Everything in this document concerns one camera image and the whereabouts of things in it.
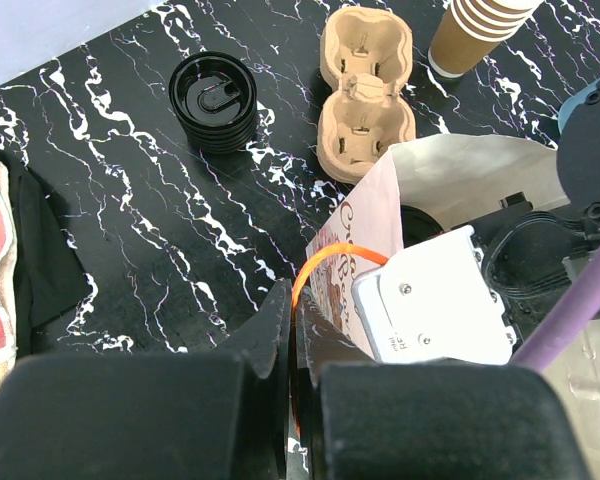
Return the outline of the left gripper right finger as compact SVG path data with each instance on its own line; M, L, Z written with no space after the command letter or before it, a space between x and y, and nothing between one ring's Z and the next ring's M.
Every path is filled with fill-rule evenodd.
M295 345L295 415L314 479L590 477L562 403L533 371L376 363L309 291Z

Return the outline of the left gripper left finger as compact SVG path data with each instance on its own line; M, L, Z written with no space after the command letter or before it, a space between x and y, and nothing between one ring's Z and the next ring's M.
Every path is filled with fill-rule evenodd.
M32 356L0 387L0 479L282 479L291 284L203 353Z

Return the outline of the paper takeout bag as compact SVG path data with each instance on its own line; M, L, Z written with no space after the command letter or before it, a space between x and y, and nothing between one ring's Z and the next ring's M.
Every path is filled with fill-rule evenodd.
M426 212L444 234L472 226L516 193L535 207L566 203L553 149L501 135L437 134L393 145L309 243L292 294L310 287L326 318L375 360L352 285L405 249L400 206Z

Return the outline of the black coffee cup lid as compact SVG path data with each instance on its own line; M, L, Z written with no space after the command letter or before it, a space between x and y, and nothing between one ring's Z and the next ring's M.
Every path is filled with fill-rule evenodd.
M401 205L400 217L405 248L422 243L444 232L435 219L420 209Z

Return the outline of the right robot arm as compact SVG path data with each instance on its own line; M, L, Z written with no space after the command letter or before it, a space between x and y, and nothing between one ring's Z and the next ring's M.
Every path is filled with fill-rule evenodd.
M521 193L472 221L482 272L505 305L514 348L532 333L600 246L600 78L569 98L558 116L557 175L563 207L535 211Z

